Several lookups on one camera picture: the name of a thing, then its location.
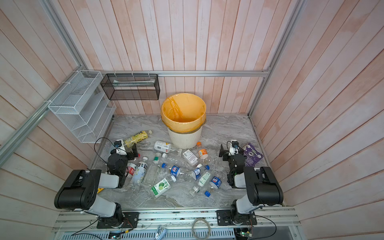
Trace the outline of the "white cap tall bottle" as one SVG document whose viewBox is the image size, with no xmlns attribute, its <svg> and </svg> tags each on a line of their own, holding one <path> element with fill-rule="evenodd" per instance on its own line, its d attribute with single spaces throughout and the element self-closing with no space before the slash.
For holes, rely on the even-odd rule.
<svg viewBox="0 0 384 240">
<path fill-rule="evenodd" d="M 143 159 L 138 163 L 137 167 L 135 168 L 134 175 L 131 179 L 131 190 L 136 191 L 140 188 L 141 183 L 147 173 L 148 169 L 148 158 L 143 157 Z"/>
</svg>

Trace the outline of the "orange cap small bottle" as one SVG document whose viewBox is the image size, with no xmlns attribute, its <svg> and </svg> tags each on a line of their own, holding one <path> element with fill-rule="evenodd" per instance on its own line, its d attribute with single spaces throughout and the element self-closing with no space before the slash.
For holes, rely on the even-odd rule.
<svg viewBox="0 0 384 240">
<path fill-rule="evenodd" d="M 197 147 L 199 149 L 199 151 L 198 151 L 199 158 L 201 160 L 206 159 L 209 155 L 208 155 L 207 150 L 203 147 L 202 143 L 201 142 L 197 142 Z"/>
</svg>

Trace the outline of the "yellow label plastic bottle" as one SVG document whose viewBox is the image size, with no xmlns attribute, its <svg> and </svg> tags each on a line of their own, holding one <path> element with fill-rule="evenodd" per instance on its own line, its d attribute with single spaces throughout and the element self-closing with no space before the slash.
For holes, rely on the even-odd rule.
<svg viewBox="0 0 384 240">
<path fill-rule="evenodd" d="M 129 137 L 128 139 L 124 140 L 124 144 L 125 146 L 127 146 L 128 148 L 131 148 L 133 145 L 135 144 L 138 144 L 146 139 L 149 138 L 149 136 L 152 134 L 153 132 L 151 130 L 148 130 L 148 131 L 140 131 L 139 133 Z"/>
</svg>

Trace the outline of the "green cap clear bottle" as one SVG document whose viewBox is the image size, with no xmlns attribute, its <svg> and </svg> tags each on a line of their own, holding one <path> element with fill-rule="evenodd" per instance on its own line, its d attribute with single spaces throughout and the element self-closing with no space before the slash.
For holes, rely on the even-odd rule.
<svg viewBox="0 0 384 240">
<path fill-rule="evenodd" d="M 155 157 L 153 159 L 153 162 L 150 165 L 150 167 L 148 168 L 146 176 L 143 180 L 144 185 L 150 186 L 150 185 L 153 185 L 155 183 L 157 171 L 159 169 L 159 162 L 160 162 L 161 158 L 162 158 L 161 153 L 155 153 Z"/>
</svg>

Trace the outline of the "pepsi label bottle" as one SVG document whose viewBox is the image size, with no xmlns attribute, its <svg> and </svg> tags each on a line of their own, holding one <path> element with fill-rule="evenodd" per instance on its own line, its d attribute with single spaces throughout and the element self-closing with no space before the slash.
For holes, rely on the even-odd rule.
<svg viewBox="0 0 384 240">
<path fill-rule="evenodd" d="M 220 188 L 221 185 L 222 185 L 221 178 L 214 176 L 206 188 L 205 196 L 209 198 L 215 190 L 218 190 Z"/>
</svg>

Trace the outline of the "green text bottle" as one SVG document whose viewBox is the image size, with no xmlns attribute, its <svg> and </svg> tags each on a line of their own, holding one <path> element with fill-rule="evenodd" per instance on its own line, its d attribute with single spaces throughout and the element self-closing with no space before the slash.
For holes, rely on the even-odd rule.
<svg viewBox="0 0 384 240">
<path fill-rule="evenodd" d="M 189 193 L 194 197 L 196 196 L 209 182 L 210 178 L 212 176 L 211 172 L 206 171 L 197 181 L 197 183 L 192 187 L 192 189 L 189 191 Z"/>
</svg>

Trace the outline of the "square white label bottle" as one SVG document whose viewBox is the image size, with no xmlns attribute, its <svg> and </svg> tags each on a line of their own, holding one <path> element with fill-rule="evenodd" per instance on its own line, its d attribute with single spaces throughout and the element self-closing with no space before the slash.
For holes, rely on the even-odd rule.
<svg viewBox="0 0 384 240">
<path fill-rule="evenodd" d="M 190 166 L 196 166 L 199 164 L 198 158 L 190 150 L 183 152 L 183 158 Z"/>
</svg>

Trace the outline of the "green lime label bottle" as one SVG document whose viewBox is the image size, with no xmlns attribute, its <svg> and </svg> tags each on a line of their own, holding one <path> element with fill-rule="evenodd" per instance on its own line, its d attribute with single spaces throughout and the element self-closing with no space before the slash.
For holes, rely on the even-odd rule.
<svg viewBox="0 0 384 240">
<path fill-rule="evenodd" d="M 166 191 L 168 191 L 176 181 L 177 179 L 173 175 L 170 175 L 169 177 L 160 180 L 158 183 L 151 187 L 151 192 L 153 196 L 155 198 L 161 196 Z"/>
</svg>

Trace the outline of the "blue label crushed bottle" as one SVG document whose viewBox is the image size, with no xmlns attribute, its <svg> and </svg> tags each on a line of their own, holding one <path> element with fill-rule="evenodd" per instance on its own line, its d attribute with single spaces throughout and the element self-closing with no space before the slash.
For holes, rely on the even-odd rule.
<svg viewBox="0 0 384 240">
<path fill-rule="evenodd" d="M 166 173 L 169 173 L 171 174 L 172 176 L 174 176 L 175 178 L 182 178 L 182 177 L 185 177 L 187 175 L 187 172 L 185 171 L 185 169 L 182 169 L 181 167 L 177 166 L 177 165 L 170 165 L 170 164 L 167 164 L 167 163 L 163 163 L 161 165 L 161 168 L 162 170 L 164 170 Z"/>
</svg>

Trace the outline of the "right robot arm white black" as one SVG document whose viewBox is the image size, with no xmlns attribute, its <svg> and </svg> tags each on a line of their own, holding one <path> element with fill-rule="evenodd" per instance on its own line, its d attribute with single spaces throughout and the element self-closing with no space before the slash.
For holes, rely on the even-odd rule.
<svg viewBox="0 0 384 240">
<path fill-rule="evenodd" d="M 256 167 L 264 156 L 252 144 L 241 148 L 238 141 L 232 140 L 226 150 L 220 146 L 219 157 L 229 163 L 228 184 L 247 191 L 242 198 L 234 200 L 229 210 L 217 211 L 219 226 L 255 224 L 255 210 L 283 203 L 283 191 L 272 169 Z"/>
</svg>

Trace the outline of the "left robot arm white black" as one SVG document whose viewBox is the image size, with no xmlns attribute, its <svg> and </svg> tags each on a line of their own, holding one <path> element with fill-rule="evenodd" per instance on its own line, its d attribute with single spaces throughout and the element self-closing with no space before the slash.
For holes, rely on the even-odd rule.
<svg viewBox="0 0 384 240">
<path fill-rule="evenodd" d="M 138 212 L 124 212 L 119 203 L 98 195 L 99 189 L 121 189 L 124 186 L 129 174 L 128 163 L 139 156 L 136 145 L 131 149 L 125 155 L 114 152 L 109 156 L 108 174 L 102 170 L 73 170 L 55 196 L 55 207 L 97 216 L 98 229 L 136 228 Z"/>
</svg>

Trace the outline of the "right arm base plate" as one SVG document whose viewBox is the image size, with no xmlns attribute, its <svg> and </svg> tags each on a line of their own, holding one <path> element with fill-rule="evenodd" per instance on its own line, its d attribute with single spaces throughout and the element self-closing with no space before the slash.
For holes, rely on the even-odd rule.
<svg viewBox="0 0 384 240">
<path fill-rule="evenodd" d="M 219 226 L 235 226 L 235 225 L 256 225 L 257 219 L 254 214 L 239 214 L 232 210 L 217 210 L 217 223 Z"/>
</svg>

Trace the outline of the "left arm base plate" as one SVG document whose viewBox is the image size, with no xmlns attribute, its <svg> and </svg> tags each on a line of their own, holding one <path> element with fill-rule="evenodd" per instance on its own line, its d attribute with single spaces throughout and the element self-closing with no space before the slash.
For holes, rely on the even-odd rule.
<svg viewBox="0 0 384 240">
<path fill-rule="evenodd" d="M 97 229 L 134 229 L 138 225 L 139 212 L 122 212 L 110 218 L 100 218 Z"/>
</svg>

